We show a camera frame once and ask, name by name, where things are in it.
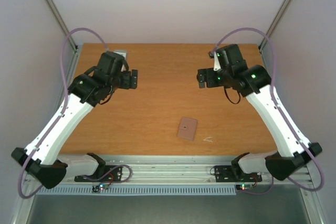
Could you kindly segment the pink leather card holder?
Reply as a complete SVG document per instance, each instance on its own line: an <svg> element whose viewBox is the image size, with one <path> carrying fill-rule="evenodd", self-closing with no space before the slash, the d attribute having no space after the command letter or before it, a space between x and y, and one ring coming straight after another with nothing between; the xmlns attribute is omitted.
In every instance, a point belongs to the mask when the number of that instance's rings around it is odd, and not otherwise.
<svg viewBox="0 0 336 224"><path fill-rule="evenodd" d="M182 117L178 126L177 137L193 141L196 135L198 120Z"/></svg>

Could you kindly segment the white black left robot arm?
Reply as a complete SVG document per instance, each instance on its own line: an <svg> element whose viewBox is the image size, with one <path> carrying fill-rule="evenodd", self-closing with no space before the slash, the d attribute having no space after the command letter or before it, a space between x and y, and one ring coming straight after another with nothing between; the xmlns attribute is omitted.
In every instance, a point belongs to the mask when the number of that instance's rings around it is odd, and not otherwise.
<svg viewBox="0 0 336 224"><path fill-rule="evenodd" d="M15 148L12 158L47 189L77 176L89 181L102 180L107 168L98 155L59 157L59 152L81 120L98 104L109 102L117 89L136 89L137 84L138 71L129 69L126 51L104 52L96 66L74 78L52 119L26 147Z"/></svg>

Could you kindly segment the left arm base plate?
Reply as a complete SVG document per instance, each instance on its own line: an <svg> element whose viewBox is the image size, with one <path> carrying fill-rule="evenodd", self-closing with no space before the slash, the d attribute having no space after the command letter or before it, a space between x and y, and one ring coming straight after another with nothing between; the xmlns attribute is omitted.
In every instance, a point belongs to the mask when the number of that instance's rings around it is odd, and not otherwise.
<svg viewBox="0 0 336 224"><path fill-rule="evenodd" d="M93 175L84 175L84 176L76 176L74 178L75 182L83 182L83 183L90 183L90 182L120 182L122 177L123 168L122 166L117 165L107 165L102 175L98 175L97 173Z"/></svg>

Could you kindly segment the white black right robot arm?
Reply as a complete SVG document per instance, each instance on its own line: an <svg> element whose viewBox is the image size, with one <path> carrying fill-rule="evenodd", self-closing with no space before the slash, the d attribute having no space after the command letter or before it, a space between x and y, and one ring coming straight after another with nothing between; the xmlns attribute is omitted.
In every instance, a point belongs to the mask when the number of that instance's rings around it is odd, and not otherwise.
<svg viewBox="0 0 336 224"><path fill-rule="evenodd" d="M270 173L285 180L322 152L298 129L282 105L271 77L261 65L248 67L239 46L231 44L210 52L214 66L197 71L200 88L232 88L258 112L276 143L273 153L243 153L231 162L232 175L243 180L251 173Z"/></svg>

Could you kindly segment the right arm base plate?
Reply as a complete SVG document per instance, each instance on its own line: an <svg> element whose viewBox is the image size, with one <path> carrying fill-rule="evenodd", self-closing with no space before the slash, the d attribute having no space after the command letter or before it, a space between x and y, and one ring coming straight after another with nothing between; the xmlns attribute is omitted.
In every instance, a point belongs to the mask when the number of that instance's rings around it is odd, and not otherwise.
<svg viewBox="0 0 336 224"><path fill-rule="evenodd" d="M218 183L254 183L262 182L262 176L257 173L246 174L238 168L233 168L231 165L216 165L213 167L212 174L215 176Z"/></svg>

